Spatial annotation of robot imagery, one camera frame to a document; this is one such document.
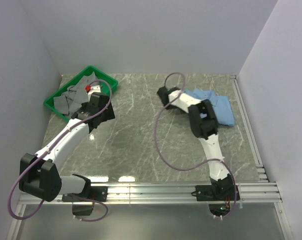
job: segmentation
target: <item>blue cloth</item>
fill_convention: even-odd
[[[233,116],[231,105],[227,96],[217,96],[212,90],[200,90],[198,88],[194,89],[194,91],[185,89],[184,92],[189,96],[201,101],[208,99],[212,104],[216,119],[219,124],[230,127],[235,125],[235,117]],[[201,118],[205,118],[206,114],[201,113],[200,116]]]

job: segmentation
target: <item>robotic arm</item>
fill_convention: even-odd
[[[19,189],[21,191],[47,202],[54,200],[58,195],[62,194],[77,194],[79,197],[91,199],[91,181],[88,178],[77,174],[73,174],[72,176],[60,176],[58,172],[58,169],[67,156],[84,137],[93,129],[96,129],[100,123],[115,118],[112,105],[110,104],[99,116],[87,122],[83,122],[71,130],[70,127],[74,124],[101,111],[110,99],[108,95],[101,93],[100,86],[92,87],[88,92],[88,98],[89,102],[82,104],[82,107],[72,115],[72,119],[65,128],[47,146],[35,154],[27,153],[21,158],[20,174],[37,159],[37,156],[48,152],[48,154],[20,180]],[[69,132],[53,149],[49,150],[49,146],[52,146],[65,131]]]
[[[163,106],[173,101],[180,93],[180,89],[173,87],[167,89],[165,86],[157,91]],[[182,93],[178,99],[172,102],[166,109],[179,108],[189,116],[190,128],[193,135],[199,139],[207,159],[224,160],[219,145],[218,121],[209,100],[199,100]],[[198,201],[224,201],[227,197],[235,196],[235,186],[226,166],[220,161],[209,161],[209,172],[211,186],[196,186]]]

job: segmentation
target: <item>gray fabric piece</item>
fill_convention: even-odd
[[[87,90],[83,87],[80,87],[75,94],[73,102],[78,104],[86,103],[89,100]]]
[[[54,108],[70,119],[83,103],[88,102],[86,86],[96,79],[96,74],[93,72],[90,76],[83,76],[76,85],[67,87],[67,91],[62,93],[61,96],[54,97]],[[91,87],[97,85],[99,85],[99,82],[93,83]]]
[[[69,114],[68,101],[65,95],[53,98],[54,108],[61,114]]]
[[[72,102],[70,107],[69,107],[70,115],[72,115],[73,113],[78,111],[81,108],[81,106],[82,106],[81,103],[78,103],[78,102],[75,102],[75,101]]]

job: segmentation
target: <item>floor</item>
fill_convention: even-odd
[[[162,162],[155,149],[155,116],[162,107],[156,92],[163,86],[166,74],[110,75],[119,82],[112,98],[115,119],[102,123],[84,138],[64,162],[60,174],[80,174],[97,182],[209,182],[207,165],[188,172],[176,171]],[[73,77],[64,74],[61,86]],[[228,96],[235,126],[218,129],[222,154],[237,182],[257,182],[256,163],[230,76],[189,74],[186,80],[191,90],[211,89]],[[180,85],[181,79],[172,77],[168,86],[177,83]],[[65,125],[52,113],[43,145]],[[178,109],[167,110],[161,117],[158,139],[163,155],[177,167],[192,167],[205,158],[200,141],[190,130],[188,116]]]

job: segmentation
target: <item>small red item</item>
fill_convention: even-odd
[[[85,90],[86,90],[87,92],[89,92],[89,91],[91,90],[91,86],[90,86],[90,85],[86,85]]]

